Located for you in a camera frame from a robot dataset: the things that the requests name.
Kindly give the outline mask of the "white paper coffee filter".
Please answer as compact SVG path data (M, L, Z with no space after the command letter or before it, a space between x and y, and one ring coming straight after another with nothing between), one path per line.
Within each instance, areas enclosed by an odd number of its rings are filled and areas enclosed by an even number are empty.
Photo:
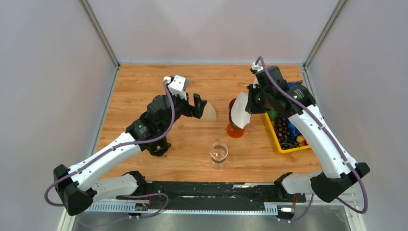
M231 109L231 120L240 128L245 128L250 123L251 115L245 110L247 103L248 95L240 92Z

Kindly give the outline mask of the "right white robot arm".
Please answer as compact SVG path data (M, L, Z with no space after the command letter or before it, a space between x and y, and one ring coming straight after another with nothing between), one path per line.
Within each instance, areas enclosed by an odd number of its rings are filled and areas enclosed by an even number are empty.
M321 172L289 172L278 178L275 195L279 200L287 201L296 193L313 193L330 203L370 172L367 163L357 162L339 144L304 85L289 87L276 66L264 69L252 64L250 71L255 81L247 87L245 110L260 114L274 109L283 114L300 131L322 166Z

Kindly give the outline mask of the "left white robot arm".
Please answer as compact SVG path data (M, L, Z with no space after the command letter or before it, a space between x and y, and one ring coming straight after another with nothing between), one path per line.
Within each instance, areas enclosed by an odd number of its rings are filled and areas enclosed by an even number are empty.
M138 171L102 180L107 171L129 157L147 150L153 156L163 156L171 144L166 134L181 117L216 120L217 113L199 94L194 104L179 96L158 95L147 105L147 111L129 125L112 143L88 159L70 167L59 165L53 171L54 188L71 216L87 210L94 202L110 197L132 195L142 199L147 182Z

